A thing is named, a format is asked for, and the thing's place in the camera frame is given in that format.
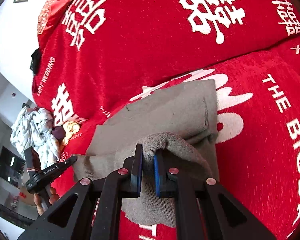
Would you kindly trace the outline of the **person left hand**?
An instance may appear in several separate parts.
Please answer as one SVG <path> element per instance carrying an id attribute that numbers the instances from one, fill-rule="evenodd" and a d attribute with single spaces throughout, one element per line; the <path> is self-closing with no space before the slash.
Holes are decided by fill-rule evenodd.
<path id="1" fill-rule="evenodd" d="M 51 194 L 51 196 L 49 198 L 49 203 L 51 205 L 53 205 L 57 200 L 59 200 L 60 196 L 59 196 L 59 194 L 57 193 L 57 190 L 54 187 L 50 188 L 50 194 Z M 46 210 L 44 208 L 44 205 L 46 205 L 44 199 L 39 194 L 35 193 L 33 201 L 36 205 L 38 215 L 41 216 Z"/>

